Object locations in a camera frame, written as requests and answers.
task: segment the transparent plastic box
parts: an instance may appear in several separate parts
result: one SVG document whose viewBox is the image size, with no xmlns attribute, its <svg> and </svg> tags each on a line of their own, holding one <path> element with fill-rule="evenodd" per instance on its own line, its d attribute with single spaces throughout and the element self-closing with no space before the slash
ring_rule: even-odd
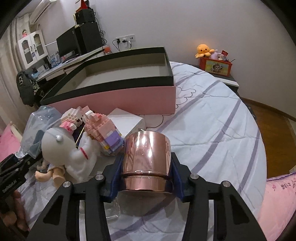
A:
<svg viewBox="0 0 296 241">
<path fill-rule="evenodd" d="M 59 126 L 61 117 L 61 113 L 54 107 L 40 106 L 29 117 L 20 144 L 20 151 L 36 158 L 41 152 L 41 140 L 44 132 L 49 128 Z"/>
</svg>

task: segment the black backpack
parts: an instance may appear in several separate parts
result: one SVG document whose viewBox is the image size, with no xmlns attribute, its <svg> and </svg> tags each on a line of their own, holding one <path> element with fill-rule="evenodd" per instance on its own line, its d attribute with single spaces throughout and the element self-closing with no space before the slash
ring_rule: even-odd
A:
<svg viewBox="0 0 296 241">
<path fill-rule="evenodd" d="M 40 89 L 37 81 L 30 77 L 25 71 L 17 74 L 17 88 L 20 93 L 23 104 L 33 106 L 35 103 L 35 95 L 44 97 L 43 90 Z"/>
</svg>

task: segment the cabinet glass window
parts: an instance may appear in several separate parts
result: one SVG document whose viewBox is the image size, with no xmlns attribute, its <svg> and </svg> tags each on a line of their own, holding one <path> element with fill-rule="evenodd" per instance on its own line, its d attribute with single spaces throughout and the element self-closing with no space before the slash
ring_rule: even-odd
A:
<svg viewBox="0 0 296 241">
<path fill-rule="evenodd" d="M 34 35 L 34 49 L 35 49 L 35 52 L 38 52 L 38 55 L 41 56 L 44 54 L 44 50 L 43 50 L 43 47 L 42 47 L 42 44 L 41 44 L 41 39 L 40 39 L 40 35 L 39 34 L 35 34 Z"/>
<path fill-rule="evenodd" d="M 24 51 L 24 55 L 25 55 L 25 59 L 27 61 L 27 64 L 31 63 L 33 61 L 33 58 L 32 58 L 32 54 L 30 52 L 29 43 L 28 43 L 27 40 L 24 40 L 22 42 L 22 49 Z"/>
</svg>

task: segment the black speaker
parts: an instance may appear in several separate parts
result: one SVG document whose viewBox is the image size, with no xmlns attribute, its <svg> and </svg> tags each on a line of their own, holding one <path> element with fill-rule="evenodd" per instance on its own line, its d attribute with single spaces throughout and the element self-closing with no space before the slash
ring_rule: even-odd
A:
<svg viewBox="0 0 296 241">
<path fill-rule="evenodd" d="M 81 9 L 79 12 L 75 13 L 76 23 L 78 25 L 86 22 L 95 22 L 94 10 L 92 8 Z"/>
<path fill-rule="evenodd" d="M 102 47 L 98 24 L 96 22 L 86 22 L 75 28 L 75 40 L 80 54 L 86 54 Z"/>
</svg>

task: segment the pink pillow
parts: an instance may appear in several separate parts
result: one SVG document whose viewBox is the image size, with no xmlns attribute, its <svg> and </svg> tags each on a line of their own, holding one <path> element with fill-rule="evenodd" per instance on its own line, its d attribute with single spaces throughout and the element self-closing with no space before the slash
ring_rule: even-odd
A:
<svg viewBox="0 0 296 241">
<path fill-rule="evenodd" d="M 258 217 L 267 241 L 275 241 L 296 210 L 296 173 L 267 179 Z"/>
<path fill-rule="evenodd" d="M 11 132 L 10 125 L 8 125 L 0 137 L 0 162 L 7 156 L 15 153 L 20 148 L 20 142 Z"/>
</svg>

